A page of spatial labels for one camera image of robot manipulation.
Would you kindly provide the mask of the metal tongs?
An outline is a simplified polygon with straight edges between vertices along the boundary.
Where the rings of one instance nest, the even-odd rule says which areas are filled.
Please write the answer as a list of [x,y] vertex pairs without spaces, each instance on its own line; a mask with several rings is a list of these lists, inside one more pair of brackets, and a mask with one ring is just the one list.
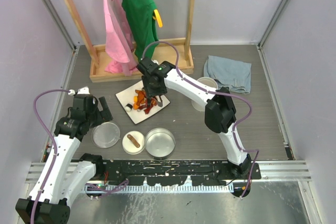
[[146,98],[146,107],[151,108],[153,106],[163,106],[163,101],[160,95]]

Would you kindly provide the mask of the white square plate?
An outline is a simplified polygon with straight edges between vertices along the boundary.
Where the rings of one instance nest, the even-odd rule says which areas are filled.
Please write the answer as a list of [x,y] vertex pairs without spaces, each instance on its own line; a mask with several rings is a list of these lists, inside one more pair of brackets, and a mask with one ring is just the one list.
[[126,104],[130,103],[133,105],[133,109],[131,112],[126,112],[126,115],[131,119],[131,121],[134,124],[139,124],[142,121],[150,118],[151,116],[157,114],[158,112],[160,112],[161,110],[163,110],[165,107],[167,107],[170,104],[170,101],[167,99],[166,96],[161,96],[162,101],[163,101],[163,106],[159,107],[159,106],[154,106],[149,112],[148,114],[146,114],[144,112],[145,109],[140,109],[137,108],[136,110],[134,109],[134,97],[137,95],[136,90],[140,90],[141,88],[143,88],[143,83],[142,81],[137,82],[136,84],[126,88],[125,90],[117,93],[115,96],[117,97],[118,101],[120,102],[121,106],[123,107],[123,109],[125,110],[125,106]]

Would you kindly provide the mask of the tall metal container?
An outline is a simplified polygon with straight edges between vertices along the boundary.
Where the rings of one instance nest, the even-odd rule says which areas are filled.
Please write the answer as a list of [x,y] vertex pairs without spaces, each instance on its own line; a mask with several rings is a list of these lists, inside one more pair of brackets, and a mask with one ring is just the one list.
[[[210,77],[201,77],[197,79],[198,82],[200,82],[201,84],[204,84],[206,86],[209,86],[211,88],[215,88],[218,89],[218,85],[216,83],[216,81]],[[200,111],[200,112],[204,112],[205,108],[202,107],[200,104],[196,103],[195,101],[192,100],[192,106],[195,110]]]

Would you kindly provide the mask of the blue denim cloth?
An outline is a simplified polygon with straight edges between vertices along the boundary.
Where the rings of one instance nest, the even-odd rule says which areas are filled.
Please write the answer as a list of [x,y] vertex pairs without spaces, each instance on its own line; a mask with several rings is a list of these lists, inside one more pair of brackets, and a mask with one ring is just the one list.
[[204,76],[216,81],[218,87],[242,94],[251,92],[251,64],[218,56],[208,56]]

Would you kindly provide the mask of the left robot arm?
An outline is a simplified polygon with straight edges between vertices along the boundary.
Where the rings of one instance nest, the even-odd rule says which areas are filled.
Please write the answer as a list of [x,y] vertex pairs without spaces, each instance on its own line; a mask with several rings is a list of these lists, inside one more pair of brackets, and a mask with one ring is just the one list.
[[68,222],[71,205],[85,184],[105,174],[102,156],[85,153],[67,177],[72,157],[91,128],[112,119],[105,97],[75,94],[67,116],[56,124],[53,146],[36,185],[27,198],[16,203],[24,223]]

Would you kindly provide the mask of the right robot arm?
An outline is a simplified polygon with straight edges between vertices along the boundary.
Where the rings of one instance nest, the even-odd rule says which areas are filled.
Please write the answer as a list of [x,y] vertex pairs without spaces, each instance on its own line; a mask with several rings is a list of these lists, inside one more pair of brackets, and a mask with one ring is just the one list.
[[167,61],[158,65],[144,58],[136,67],[142,73],[143,88],[132,106],[135,110],[141,106],[148,111],[156,105],[162,106],[161,97],[168,89],[185,95],[204,108],[205,125],[220,137],[232,176],[241,179],[248,174],[252,160],[237,132],[236,108],[228,89],[217,90],[201,84]]

